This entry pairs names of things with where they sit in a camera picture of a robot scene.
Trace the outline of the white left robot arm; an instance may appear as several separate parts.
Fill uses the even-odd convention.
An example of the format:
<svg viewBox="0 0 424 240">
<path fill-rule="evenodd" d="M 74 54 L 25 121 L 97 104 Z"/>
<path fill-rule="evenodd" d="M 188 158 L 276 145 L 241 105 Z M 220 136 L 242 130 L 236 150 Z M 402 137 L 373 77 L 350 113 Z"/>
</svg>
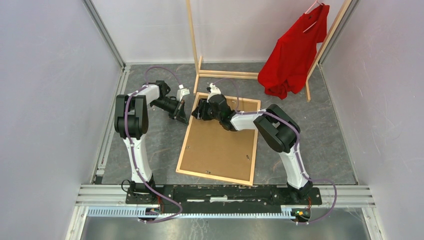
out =
<svg viewBox="0 0 424 240">
<path fill-rule="evenodd" d="M 171 88 L 163 80 L 144 84 L 140 89 L 119 94 L 115 99 L 114 129 L 122 138 L 131 165 L 128 193 L 138 194 L 145 204 L 153 203 L 157 190 L 153 172 L 148 163 L 146 134 L 149 129 L 148 106 L 158 107 L 168 113 L 172 120 L 188 123 L 184 97 L 190 93 L 182 84 L 176 96 L 168 96 Z"/>
</svg>

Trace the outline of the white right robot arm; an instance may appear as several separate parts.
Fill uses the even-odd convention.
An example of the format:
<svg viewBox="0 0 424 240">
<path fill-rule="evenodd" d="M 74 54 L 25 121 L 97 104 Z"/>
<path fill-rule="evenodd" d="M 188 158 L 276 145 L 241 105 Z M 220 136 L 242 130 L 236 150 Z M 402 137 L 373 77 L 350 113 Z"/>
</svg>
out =
<svg viewBox="0 0 424 240">
<path fill-rule="evenodd" d="M 300 154 L 300 127 L 278 105 L 257 111 L 232 109 L 222 94 L 200 99 L 191 115 L 197 120 L 216 120 L 227 131 L 257 130 L 267 145 L 280 156 L 287 175 L 289 199 L 302 204 L 313 183 Z"/>
</svg>

